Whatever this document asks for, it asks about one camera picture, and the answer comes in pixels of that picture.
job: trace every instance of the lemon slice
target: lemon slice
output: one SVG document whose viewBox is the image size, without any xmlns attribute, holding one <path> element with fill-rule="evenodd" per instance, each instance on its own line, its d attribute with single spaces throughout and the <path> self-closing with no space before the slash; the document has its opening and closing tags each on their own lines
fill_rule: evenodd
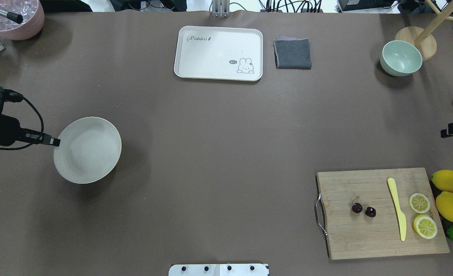
<svg viewBox="0 0 453 276">
<path fill-rule="evenodd" d="M 409 204 L 410 208 L 419 214 L 427 213 L 427 211 L 431 208 L 431 203 L 427 196 L 421 194 L 420 192 L 416 192 L 410 196 Z"/>
<path fill-rule="evenodd" d="M 436 237 L 438 227 L 436 222 L 428 215 L 417 215 L 414 219 L 414 230 L 424 239 Z"/>
</svg>

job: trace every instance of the cherry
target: cherry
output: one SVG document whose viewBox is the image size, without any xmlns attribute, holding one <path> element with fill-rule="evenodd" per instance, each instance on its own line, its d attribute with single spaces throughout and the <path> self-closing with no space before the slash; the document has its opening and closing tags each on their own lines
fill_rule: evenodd
<svg viewBox="0 0 453 276">
<path fill-rule="evenodd" d="M 376 209 L 373 207 L 368 207 L 366 208 L 366 212 L 364 212 L 364 214 L 368 217 L 374 218 L 376 216 Z"/>
<path fill-rule="evenodd" d="M 356 202 L 352 205 L 352 208 L 351 210 L 354 212 L 354 213 L 361 213 L 363 211 L 363 206 L 361 205 L 361 203 L 359 202 Z"/>
</svg>

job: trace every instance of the white bowl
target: white bowl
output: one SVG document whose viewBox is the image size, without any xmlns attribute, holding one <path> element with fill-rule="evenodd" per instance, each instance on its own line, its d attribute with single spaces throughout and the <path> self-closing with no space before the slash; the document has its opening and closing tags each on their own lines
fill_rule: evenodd
<svg viewBox="0 0 453 276">
<path fill-rule="evenodd" d="M 99 117 L 85 117 L 69 124 L 54 149 L 56 169 L 66 180 L 87 184 L 109 174 L 121 156 L 121 136 L 116 127 Z"/>
<path fill-rule="evenodd" d="M 393 40 L 383 47 L 380 63 L 388 74 L 403 77 L 420 69 L 422 55 L 414 45 L 403 40 Z"/>
</svg>

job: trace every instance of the yellow knife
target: yellow knife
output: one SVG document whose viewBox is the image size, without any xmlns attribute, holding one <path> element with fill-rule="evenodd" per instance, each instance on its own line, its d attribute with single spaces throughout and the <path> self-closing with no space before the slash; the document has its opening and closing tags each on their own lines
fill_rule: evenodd
<svg viewBox="0 0 453 276">
<path fill-rule="evenodd" d="M 393 199 L 393 204 L 395 204 L 396 218 L 398 218 L 398 226 L 400 227 L 400 240 L 405 241 L 407 236 L 407 218 L 405 214 L 400 209 L 400 202 L 398 201 L 398 192 L 396 191 L 396 183 L 393 178 L 388 178 L 388 187 L 389 192 L 391 193 L 391 198 Z"/>
</svg>

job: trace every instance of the folded towel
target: folded towel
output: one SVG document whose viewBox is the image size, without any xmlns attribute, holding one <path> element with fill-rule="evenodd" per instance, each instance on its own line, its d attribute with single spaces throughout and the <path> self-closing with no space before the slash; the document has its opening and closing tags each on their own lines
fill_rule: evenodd
<svg viewBox="0 0 453 276">
<path fill-rule="evenodd" d="M 311 69 L 310 40 L 279 36 L 274 40 L 276 67 L 287 69 Z"/>
</svg>

